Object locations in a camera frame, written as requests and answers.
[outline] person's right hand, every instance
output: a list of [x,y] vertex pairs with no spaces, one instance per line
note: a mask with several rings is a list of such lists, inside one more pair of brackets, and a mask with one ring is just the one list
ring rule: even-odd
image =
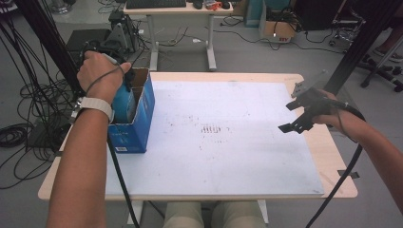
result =
[[[336,100],[336,96],[332,93],[320,90],[329,99]],[[351,112],[332,108],[331,115],[319,115],[312,119],[314,124],[329,124],[334,126],[339,132],[349,136],[350,138],[358,141],[360,135],[362,135],[363,127],[367,126],[367,123],[359,119]]]
[[[90,50],[86,51],[84,63],[77,74],[81,88],[84,91],[87,91],[88,87],[95,80],[116,67],[117,66],[110,63],[103,54]],[[126,73],[130,70],[131,64],[123,63],[121,64],[121,68],[123,72]],[[116,91],[122,85],[123,77],[124,75],[119,69],[111,72],[94,84],[86,96],[90,98],[99,98],[112,104]]]

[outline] table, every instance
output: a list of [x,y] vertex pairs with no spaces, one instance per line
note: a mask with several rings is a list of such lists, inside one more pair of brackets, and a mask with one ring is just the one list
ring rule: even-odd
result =
[[173,26],[208,27],[208,40],[206,41],[208,65],[211,71],[215,71],[217,70],[217,65],[213,49],[214,16],[228,16],[233,10],[232,5],[230,9],[209,10],[205,7],[195,9],[192,3],[186,2],[185,8],[127,9],[125,7],[124,13],[128,15],[146,15],[147,17],[152,46],[150,70],[157,70],[159,43],[155,40],[154,23],[158,23],[165,28]]
[[[269,73],[197,73],[197,72],[151,72],[153,82],[250,82],[250,83],[278,83],[284,84],[291,94],[295,83],[303,81],[297,74],[269,74]],[[299,115],[302,108],[296,110]],[[336,145],[325,125],[316,125],[310,131],[305,131],[303,137],[307,142],[313,161],[322,182],[324,194],[314,198],[325,198],[329,195],[339,174],[337,170],[346,168]],[[60,158],[56,158],[39,190],[39,198],[49,200],[51,188],[59,165]],[[357,190],[351,178],[348,178],[337,191],[335,198],[354,198]],[[131,195],[132,200],[264,200],[270,198],[312,198],[313,196],[263,196],[263,195],[161,195],[150,193],[148,195]],[[108,194],[106,200],[124,200],[123,194]]]

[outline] gray floor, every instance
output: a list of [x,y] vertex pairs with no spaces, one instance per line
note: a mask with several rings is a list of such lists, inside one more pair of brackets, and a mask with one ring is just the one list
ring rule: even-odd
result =
[[[259,39],[257,28],[246,28],[243,24],[235,27],[220,27],[221,18],[215,20],[216,30],[235,31],[250,41]],[[36,36],[27,25],[25,19],[18,13],[14,15],[14,23],[23,37],[37,53],[40,53],[39,43]],[[58,24],[61,35],[65,40],[74,29],[97,29],[107,28],[108,25],[77,25]],[[158,39],[166,41],[175,39],[178,28],[161,28]],[[309,33],[311,40],[321,40],[329,34],[329,30],[312,31]],[[189,28],[187,36],[175,47],[162,47],[159,60],[159,71],[199,71],[208,70],[207,58],[204,50],[204,43],[194,43],[194,37],[200,40],[207,38],[205,28]],[[374,47],[379,45],[388,35],[383,32]],[[304,48],[327,48],[334,51],[341,51],[345,48],[337,44],[336,47],[329,47],[327,39],[322,44],[309,43],[305,35],[300,33],[293,39],[293,42]],[[272,50],[268,43],[248,43],[234,33],[214,34],[214,48],[219,72],[270,72],[270,73],[297,73],[301,74],[306,81],[315,83],[327,81],[343,54],[332,53],[324,50],[300,49],[296,45],[282,45],[278,50]],[[0,46],[0,127],[10,124],[21,123],[17,116],[16,108],[20,101],[19,89],[24,85],[15,66],[3,46]],[[144,53],[136,63],[137,67],[147,67],[149,53]],[[57,69],[49,60],[50,72],[55,75]],[[367,121],[383,132],[400,150],[403,150],[402,125],[402,95],[393,92],[393,86],[381,78],[374,78],[368,88],[361,88],[359,84],[367,75],[366,70],[356,69],[344,86],[356,106],[367,118]],[[27,110],[28,103],[21,108],[22,112]],[[348,162],[355,151],[355,144],[350,142],[339,133],[332,132],[336,145],[344,159]],[[0,161],[17,151],[16,148],[1,148]],[[16,160],[0,169],[0,185],[9,185],[15,182],[12,175],[13,165]],[[27,158],[21,170],[24,173],[31,167],[38,164],[38,161]],[[374,170],[368,156],[363,153],[354,171],[360,175],[355,180],[358,189],[358,197],[355,199],[334,199],[317,220],[314,227],[402,227],[403,218],[395,206],[392,197],[383,184],[380,177]],[[48,203],[38,199],[38,189],[45,175],[34,180],[27,180],[17,186],[0,190],[0,220],[1,227],[44,227]],[[269,227],[302,227],[305,226],[311,216],[315,213],[322,199],[269,199],[267,200]],[[165,202],[157,202],[157,205],[164,209]],[[125,227],[128,211],[123,202],[108,202],[107,224],[108,227]],[[209,211],[204,210],[203,215],[208,220]],[[141,225],[145,227],[162,227],[163,219],[149,204],[144,208]]]

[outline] white paper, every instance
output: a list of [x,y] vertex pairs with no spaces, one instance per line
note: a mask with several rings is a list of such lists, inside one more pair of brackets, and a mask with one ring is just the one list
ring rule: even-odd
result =
[[[317,196],[322,185],[284,84],[153,82],[147,151],[118,155],[131,195]],[[106,193],[122,194],[108,159]]]

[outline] beige pants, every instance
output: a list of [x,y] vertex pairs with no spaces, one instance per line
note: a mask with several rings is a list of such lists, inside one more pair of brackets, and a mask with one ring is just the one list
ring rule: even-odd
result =
[[[213,228],[265,228],[257,201],[223,201],[213,211]],[[203,228],[201,204],[169,202],[163,228]]]

